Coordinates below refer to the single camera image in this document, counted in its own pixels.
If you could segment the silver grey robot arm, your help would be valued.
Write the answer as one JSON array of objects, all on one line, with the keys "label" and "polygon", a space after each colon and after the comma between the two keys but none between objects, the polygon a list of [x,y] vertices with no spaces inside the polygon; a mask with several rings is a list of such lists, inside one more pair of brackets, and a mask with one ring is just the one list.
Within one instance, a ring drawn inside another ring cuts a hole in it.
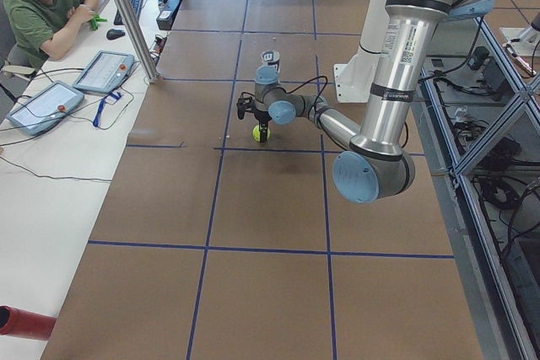
[{"label": "silver grey robot arm", "polygon": [[256,70],[251,104],[279,125],[304,117],[339,144],[343,152],[333,163],[332,178],[347,200],[370,203],[395,196],[415,176],[399,139],[435,29],[443,20],[484,16],[493,6],[494,0],[386,0],[389,21],[361,124],[319,94],[286,92],[273,67]]}]

